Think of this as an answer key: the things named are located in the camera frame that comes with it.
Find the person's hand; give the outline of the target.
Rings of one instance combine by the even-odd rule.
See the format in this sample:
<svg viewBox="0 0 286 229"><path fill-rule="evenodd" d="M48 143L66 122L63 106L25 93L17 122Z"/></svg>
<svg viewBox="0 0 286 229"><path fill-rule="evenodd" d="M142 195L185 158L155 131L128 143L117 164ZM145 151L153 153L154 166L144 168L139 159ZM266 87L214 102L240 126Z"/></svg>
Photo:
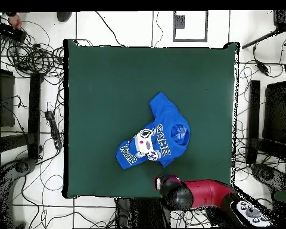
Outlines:
<svg viewBox="0 0 286 229"><path fill-rule="evenodd" d="M17 13L13 13L11 16L8 16L8 19L14 29L21 29L21 20Z"/></svg>

